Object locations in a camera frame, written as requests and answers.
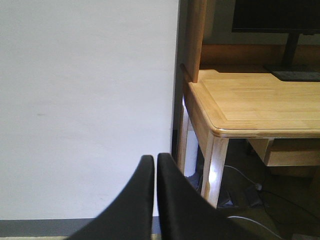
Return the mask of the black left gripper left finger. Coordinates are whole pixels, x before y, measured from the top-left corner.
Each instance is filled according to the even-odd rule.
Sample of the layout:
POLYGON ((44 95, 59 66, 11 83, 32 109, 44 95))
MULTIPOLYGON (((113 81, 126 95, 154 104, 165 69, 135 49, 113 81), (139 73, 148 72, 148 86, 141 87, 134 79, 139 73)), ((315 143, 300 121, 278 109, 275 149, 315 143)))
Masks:
POLYGON ((150 240, 154 207, 154 158, 143 155, 114 201, 70 240, 150 240))

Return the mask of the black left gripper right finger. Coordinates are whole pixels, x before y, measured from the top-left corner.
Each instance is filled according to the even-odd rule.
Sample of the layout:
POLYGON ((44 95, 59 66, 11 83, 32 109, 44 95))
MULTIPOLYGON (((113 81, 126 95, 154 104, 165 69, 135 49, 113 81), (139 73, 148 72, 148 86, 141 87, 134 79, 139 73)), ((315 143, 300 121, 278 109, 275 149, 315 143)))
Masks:
POLYGON ((157 156, 157 202, 164 240, 238 240, 240 229, 204 200, 172 156, 157 156))

